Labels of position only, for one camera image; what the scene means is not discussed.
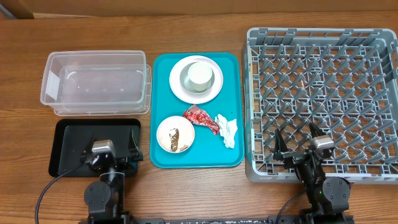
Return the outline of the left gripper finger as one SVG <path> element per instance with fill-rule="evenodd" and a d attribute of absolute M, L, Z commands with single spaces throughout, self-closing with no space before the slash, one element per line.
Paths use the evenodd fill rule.
<path fill-rule="evenodd" d="M 95 135 L 93 134 L 91 136 L 91 139 L 89 140 L 88 144 L 84 147 L 82 154 L 89 154 L 92 151 L 92 147 L 93 147 L 95 141 L 96 141 L 96 138 L 95 138 Z"/>
<path fill-rule="evenodd" d="M 130 128 L 129 129 L 129 151 L 138 151 L 139 150 L 139 145 L 136 141 L 134 131 Z"/>

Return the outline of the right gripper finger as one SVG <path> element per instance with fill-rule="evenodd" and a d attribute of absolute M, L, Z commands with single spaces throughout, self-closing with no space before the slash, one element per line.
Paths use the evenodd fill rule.
<path fill-rule="evenodd" d="M 275 140 L 275 146 L 274 146 L 273 159 L 277 160 L 277 161 L 283 161 L 284 154 L 288 153 L 289 150 L 287 148 L 287 145 L 286 145 L 279 129 L 275 130 L 274 140 Z"/>
<path fill-rule="evenodd" d="M 326 134 L 313 122 L 310 122 L 308 126 L 310 128 L 312 138 L 317 138 Z"/>

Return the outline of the brown food scrap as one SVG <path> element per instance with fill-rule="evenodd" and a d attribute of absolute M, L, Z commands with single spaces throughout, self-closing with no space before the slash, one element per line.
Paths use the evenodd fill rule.
<path fill-rule="evenodd" d="M 178 140 L 179 140 L 179 130 L 177 128 L 173 128 L 169 131 L 170 137 L 170 150 L 172 152 L 176 152 L 178 149 Z"/>

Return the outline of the small pink-white bowl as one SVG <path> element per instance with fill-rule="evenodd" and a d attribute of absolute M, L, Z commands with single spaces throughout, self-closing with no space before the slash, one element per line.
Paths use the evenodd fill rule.
<path fill-rule="evenodd" d="M 179 130 L 178 149 L 176 152 L 170 150 L 169 131 L 173 128 Z M 164 119 L 158 126 L 156 132 L 157 142 L 163 150 L 169 153 L 182 153 L 186 151 L 194 142 L 195 129 L 193 124 L 182 116 L 171 116 Z"/>

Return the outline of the white napkin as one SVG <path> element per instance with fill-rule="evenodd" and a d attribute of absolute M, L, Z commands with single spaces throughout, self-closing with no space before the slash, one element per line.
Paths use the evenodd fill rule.
<path fill-rule="evenodd" d="M 228 121 L 224 116 L 218 114 L 215 117 L 215 123 L 220 127 L 220 135 L 226 148 L 233 149 L 235 147 L 235 134 L 238 130 L 237 120 Z"/>

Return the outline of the red foil wrapper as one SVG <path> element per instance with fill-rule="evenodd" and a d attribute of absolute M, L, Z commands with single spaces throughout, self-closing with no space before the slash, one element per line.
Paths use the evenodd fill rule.
<path fill-rule="evenodd" d="M 205 126 L 209 128 L 214 135 L 219 134 L 219 125 L 210 117 L 210 115 L 197 105 L 191 105 L 189 109 L 183 112 L 183 117 L 188 119 L 191 123 Z"/>

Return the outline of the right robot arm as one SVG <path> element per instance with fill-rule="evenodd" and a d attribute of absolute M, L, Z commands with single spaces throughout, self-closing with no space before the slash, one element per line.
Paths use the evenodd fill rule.
<path fill-rule="evenodd" d="M 309 147 L 300 152 L 290 152 L 279 129 L 275 130 L 273 158 L 284 163 L 285 169 L 293 169 L 303 183 L 304 190 L 291 198 L 280 209 L 276 223 L 280 223 L 285 208 L 296 198 L 306 194 L 310 208 L 301 209 L 296 217 L 288 218 L 289 223 L 354 223 L 347 217 L 351 184 L 342 177 L 327 177 L 322 162 L 331 157 L 335 142 L 315 123 L 310 123 L 312 139 Z"/>

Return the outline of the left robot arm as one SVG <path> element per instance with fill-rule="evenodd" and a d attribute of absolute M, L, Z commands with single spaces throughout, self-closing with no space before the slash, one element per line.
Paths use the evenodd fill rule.
<path fill-rule="evenodd" d="M 81 161 L 99 174 L 99 180 L 87 186 L 84 201 L 88 206 L 87 223 L 135 223 L 130 211 L 124 209 L 125 178 L 137 174 L 138 162 L 144 160 L 140 149 L 139 129 L 129 128 L 127 153 L 116 156 L 110 139 L 92 137 L 81 154 Z"/>

